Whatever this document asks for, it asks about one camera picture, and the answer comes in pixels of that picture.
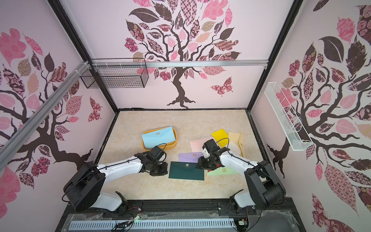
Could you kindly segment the purple envelope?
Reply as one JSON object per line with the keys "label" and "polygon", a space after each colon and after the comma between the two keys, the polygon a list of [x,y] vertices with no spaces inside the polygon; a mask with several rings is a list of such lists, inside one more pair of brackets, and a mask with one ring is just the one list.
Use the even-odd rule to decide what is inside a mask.
{"label": "purple envelope", "polygon": [[202,152],[179,153],[179,162],[197,163],[200,157],[203,157]]}

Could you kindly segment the dark green envelope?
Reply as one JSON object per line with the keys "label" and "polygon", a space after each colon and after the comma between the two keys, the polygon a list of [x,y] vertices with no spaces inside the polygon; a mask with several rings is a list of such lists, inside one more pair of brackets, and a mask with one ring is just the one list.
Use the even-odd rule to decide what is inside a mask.
{"label": "dark green envelope", "polygon": [[204,181],[204,170],[198,169],[196,163],[172,161],[169,178]]}

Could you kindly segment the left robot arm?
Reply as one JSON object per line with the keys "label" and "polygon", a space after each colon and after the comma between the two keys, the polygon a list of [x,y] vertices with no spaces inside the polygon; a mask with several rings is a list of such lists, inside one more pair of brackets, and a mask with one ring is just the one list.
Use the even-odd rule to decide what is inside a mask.
{"label": "left robot arm", "polygon": [[138,173],[148,173],[152,177],[167,175],[166,152],[156,146],[144,153],[114,162],[96,165],[85,163],[64,186],[64,197],[76,212],[90,208],[104,210],[119,217],[129,212],[129,203],[118,191],[115,195],[104,193],[102,188],[119,178]]}

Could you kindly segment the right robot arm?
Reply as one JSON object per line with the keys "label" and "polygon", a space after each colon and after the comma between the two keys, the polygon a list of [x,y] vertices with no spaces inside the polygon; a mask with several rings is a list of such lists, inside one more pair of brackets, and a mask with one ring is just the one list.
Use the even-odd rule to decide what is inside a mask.
{"label": "right robot arm", "polygon": [[202,153],[197,169],[214,171],[228,167],[245,177],[247,189],[230,197],[230,205],[236,210],[246,207],[265,210],[284,200],[286,190],[268,162],[256,162],[235,155],[228,147],[221,148],[213,139],[203,144]]}

